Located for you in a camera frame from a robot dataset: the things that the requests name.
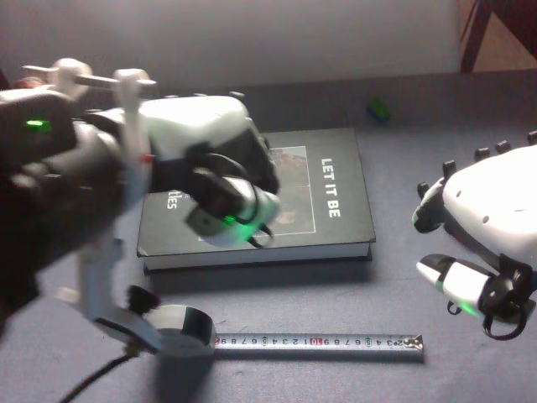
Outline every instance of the gray table surface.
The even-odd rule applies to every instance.
[[[508,343],[481,333],[473,317],[452,317],[415,262],[429,253],[479,262],[438,231],[418,234],[410,216],[420,181],[441,163],[472,162],[473,150],[508,139],[524,145],[537,128],[537,71],[423,76],[353,83],[242,89],[263,131],[355,126],[377,243],[372,262],[287,264],[144,277],[134,253],[139,206],[120,220],[127,255],[114,273],[124,300],[131,284],[164,302],[196,306],[220,332],[410,332],[425,340],[423,364],[242,361],[177,362],[144,355],[114,371],[79,402],[475,402],[537,399],[535,334]],[[380,96],[393,120],[377,125],[364,104]],[[54,298],[75,286],[75,257],[40,276],[44,297],[10,324],[0,345],[0,400],[55,402],[121,353],[77,312]]]

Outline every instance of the book cover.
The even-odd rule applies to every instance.
[[[138,236],[138,256],[149,270],[367,256],[375,233],[354,130],[263,136],[270,143],[281,185],[279,214],[269,224],[272,245],[214,247],[186,226],[195,206],[188,195],[154,193],[145,198]]]

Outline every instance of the robotic arm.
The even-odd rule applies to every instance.
[[[146,191],[178,190],[198,203],[187,223],[207,242],[262,247],[254,234],[270,233],[279,183],[247,109],[232,97],[143,102],[155,83],[139,70],[97,77],[72,59],[25,69],[49,85],[0,92],[0,320],[39,294],[39,270],[78,249],[79,290],[60,297],[101,330],[150,353],[210,352],[205,313],[159,306],[136,286],[127,307],[114,302],[122,245],[113,223]],[[113,91],[120,107],[73,120],[89,86]]]
[[[493,157],[488,149],[478,149],[476,164],[458,172],[454,161],[445,162],[444,176],[433,186],[418,185],[421,203],[412,217],[420,233],[444,224],[498,272],[441,254],[417,264],[427,281],[449,298],[451,314],[463,310],[482,317],[483,331],[496,340],[516,338],[535,307],[530,296],[537,289],[537,188],[531,173],[537,168],[537,132],[528,141],[529,147],[514,150],[503,141]],[[494,335],[493,320],[516,328]]]

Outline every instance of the tape measure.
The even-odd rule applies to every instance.
[[[220,333],[215,353],[306,353],[421,355],[421,335],[388,334],[300,334],[300,333]]]

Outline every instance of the white backdrop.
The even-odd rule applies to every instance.
[[[455,0],[2,0],[0,66],[64,56],[164,87],[459,70]]]

